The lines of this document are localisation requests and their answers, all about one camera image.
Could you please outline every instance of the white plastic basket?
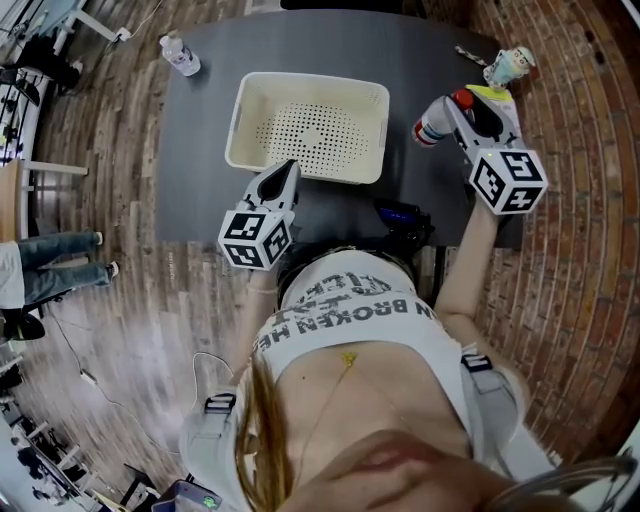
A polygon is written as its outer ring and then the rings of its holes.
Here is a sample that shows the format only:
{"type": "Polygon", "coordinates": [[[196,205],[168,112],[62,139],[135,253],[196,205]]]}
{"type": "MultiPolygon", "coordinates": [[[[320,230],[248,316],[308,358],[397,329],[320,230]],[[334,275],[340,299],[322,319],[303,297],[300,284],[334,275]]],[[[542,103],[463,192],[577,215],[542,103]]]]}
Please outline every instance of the white plastic basket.
{"type": "Polygon", "coordinates": [[[382,174],[389,91],[370,82],[249,73],[233,110],[225,158],[261,171],[298,160],[307,178],[373,183],[382,174]]]}

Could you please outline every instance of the white cable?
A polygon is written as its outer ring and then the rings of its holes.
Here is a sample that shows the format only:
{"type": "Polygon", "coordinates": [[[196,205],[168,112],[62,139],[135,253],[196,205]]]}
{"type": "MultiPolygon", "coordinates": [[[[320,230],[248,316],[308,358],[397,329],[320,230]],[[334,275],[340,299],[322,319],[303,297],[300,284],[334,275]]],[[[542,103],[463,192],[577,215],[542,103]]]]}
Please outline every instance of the white cable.
{"type": "Polygon", "coordinates": [[[169,450],[169,448],[166,448],[158,443],[156,443],[151,436],[149,436],[149,434],[147,434],[147,431],[144,429],[144,427],[142,426],[142,423],[140,423],[140,420],[138,419],[138,417],[133,414],[129,409],[127,409],[124,405],[122,405],[120,402],[116,402],[115,400],[111,400],[103,391],[103,389],[100,387],[100,384],[98,383],[98,381],[96,381],[96,387],[100,390],[100,393],[102,393],[102,396],[104,397],[104,399],[109,402],[111,405],[116,405],[118,407],[120,407],[128,416],[130,416],[131,418],[133,418],[133,421],[136,422],[136,424],[138,425],[138,427],[140,427],[141,432],[145,435],[145,437],[149,440],[149,442],[154,445],[157,448],[160,448],[163,452],[167,452],[171,455],[180,455],[180,452],[174,452],[169,450]]]}
{"type": "MultiPolygon", "coordinates": [[[[76,363],[78,365],[78,372],[82,373],[83,368],[82,368],[82,364],[80,363],[80,358],[78,358],[78,354],[76,354],[76,351],[73,349],[73,346],[71,345],[71,342],[69,341],[69,338],[67,338],[67,335],[62,330],[62,326],[60,325],[60,322],[55,317],[55,315],[53,315],[53,313],[51,313],[51,310],[49,310],[49,314],[56,321],[56,324],[58,324],[58,329],[60,329],[60,334],[62,334],[62,337],[66,340],[67,345],[69,345],[69,349],[71,350],[71,353],[73,354],[73,357],[75,357],[75,359],[76,359],[76,363]]],[[[195,354],[193,354],[193,360],[191,361],[191,364],[192,364],[192,367],[193,367],[193,381],[194,381],[194,386],[195,386],[195,399],[193,401],[193,404],[189,408],[189,412],[191,412],[193,410],[193,408],[195,407],[196,403],[198,403],[198,376],[196,374],[196,358],[198,356],[212,357],[213,359],[221,362],[222,364],[225,365],[225,367],[227,368],[227,370],[229,370],[229,373],[233,377],[233,370],[231,370],[231,367],[229,366],[229,363],[227,363],[222,357],[216,356],[214,354],[209,354],[208,352],[196,352],[195,354]]],[[[157,448],[160,448],[163,452],[169,453],[171,455],[180,455],[180,452],[171,451],[168,448],[166,448],[166,447],[158,444],[156,441],[154,441],[153,438],[149,434],[147,434],[147,431],[142,426],[142,423],[140,423],[140,420],[138,419],[138,417],[135,414],[133,414],[129,409],[127,409],[127,407],[122,405],[120,402],[116,402],[115,400],[111,400],[106,395],[106,393],[104,392],[104,390],[100,386],[100,383],[98,382],[97,379],[95,379],[95,382],[96,382],[96,387],[100,390],[100,393],[102,394],[104,399],[108,403],[110,403],[111,405],[115,405],[117,407],[120,407],[120,409],[122,409],[128,416],[133,418],[133,420],[136,422],[138,427],[140,427],[140,430],[142,431],[142,433],[145,435],[145,437],[149,440],[149,442],[151,444],[153,444],[157,448]]]]}
{"type": "Polygon", "coordinates": [[[156,13],[156,11],[160,8],[160,6],[162,5],[162,2],[164,2],[164,0],[160,0],[158,2],[158,5],[156,5],[156,8],[153,10],[153,12],[151,14],[149,14],[149,16],[147,16],[144,21],[142,23],[140,23],[140,25],[138,26],[138,28],[135,30],[135,32],[133,34],[131,34],[131,38],[133,38],[138,32],[140,32],[140,29],[142,28],[142,26],[149,21],[151,18],[153,18],[153,15],[156,13]]]}

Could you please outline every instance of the perforated basket bottom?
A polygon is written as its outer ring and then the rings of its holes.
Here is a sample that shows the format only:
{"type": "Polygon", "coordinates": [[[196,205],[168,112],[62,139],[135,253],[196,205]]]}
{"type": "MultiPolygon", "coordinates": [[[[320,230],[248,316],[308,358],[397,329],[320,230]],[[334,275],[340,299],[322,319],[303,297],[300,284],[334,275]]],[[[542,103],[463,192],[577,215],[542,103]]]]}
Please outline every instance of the perforated basket bottom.
{"type": "Polygon", "coordinates": [[[336,177],[366,155],[369,141],[340,107],[290,103],[256,127],[267,165],[293,158],[304,174],[336,177]]]}

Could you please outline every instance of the bottle cap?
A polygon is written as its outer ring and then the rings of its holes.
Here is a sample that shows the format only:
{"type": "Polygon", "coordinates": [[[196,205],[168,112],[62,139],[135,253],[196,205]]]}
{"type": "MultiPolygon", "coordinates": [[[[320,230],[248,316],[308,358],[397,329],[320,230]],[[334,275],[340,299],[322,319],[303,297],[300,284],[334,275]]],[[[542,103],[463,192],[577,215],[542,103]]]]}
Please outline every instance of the bottle cap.
{"type": "Polygon", "coordinates": [[[458,89],[453,93],[452,99],[460,110],[469,110],[473,107],[473,94],[468,89],[458,89]]]}

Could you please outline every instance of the necklace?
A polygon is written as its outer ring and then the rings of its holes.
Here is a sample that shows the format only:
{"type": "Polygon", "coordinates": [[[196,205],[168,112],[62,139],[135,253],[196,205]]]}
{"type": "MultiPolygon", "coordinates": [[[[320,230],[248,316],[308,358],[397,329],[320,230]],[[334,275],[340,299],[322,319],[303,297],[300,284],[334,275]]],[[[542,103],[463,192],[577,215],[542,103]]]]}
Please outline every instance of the necklace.
{"type": "Polygon", "coordinates": [[[367,377],[367,375],[364,372],[362,372],[358,368],[355,368],[354,363],[355,363],[357,357],[358,357],[358,354],[356,352],[343,352],[343,353],[340,354],[340,358],[344,362],[345,368],[342,371],[342,373],[340,374],[340,376],[338,377],[338,380],[336,381],[335,385],[333,386],[333,389],[331,390],[331,393],[329,393],[329,396],[327,397],[327,399],[325,400],[324,404],[320,408],[320,412],[318,413],[318,417],[316,419],[316,422],[313,424],[313,428],[311,429],[311,433],[309,434],[309,436],[307,437],[307,440],[304,443],[304,446],[302,448],[302,454],[300,455],[300,462],[298,463],[298,466],[299,466],[298,467],[298,471],[296,471],[296,475],[297,476],[295,478],[295,481],[293,482],[293,487],[294,488],[297,486],[298,480],[300,480],[300,477],[302,476],[302,470],[304,469],[304,457],[305,457],[305,455],[307,453],[307,448],[309,448],[309,444],[311,443],[311,439],[313,438],[313,435],[316,433],[316,430],[318,429],[318,425],[320,424],[320,420],[324,416],[324,413],[326,412],[327,407],[329,407],[329,404],[331,403],[331,399],[333,398],[333,396],[335,395],[336,391],[338,390],[338,387],[340,386],[340,384],[344,380],[344,378],[347,375],[347,373],[349,372],[349,370],[351,370],[351,368],[354,368],[354,372],[357,372],[357,374],[360,376],[360,378],[362,380],[364,380],[367,383],[367,385],[371,389],[373,389],[378,394],[378,396],[380,398],[382,398],[383,402],[385,402],[391,408],[391,410],[397,415],[397,417],[400,418],[400,421],[402,422],[402,424],[404,425],[406,430],[408,432],[410,432],[411,434],[415,435],[415,432],[409,426],[409,423],[407,422],[405,417],[400,413],[400,411],[395,406],[393,401],[384,392],[382,392],[378,388],[378,386],[376,386],[371,381],[371,379],[369,379],[367,377]]]}

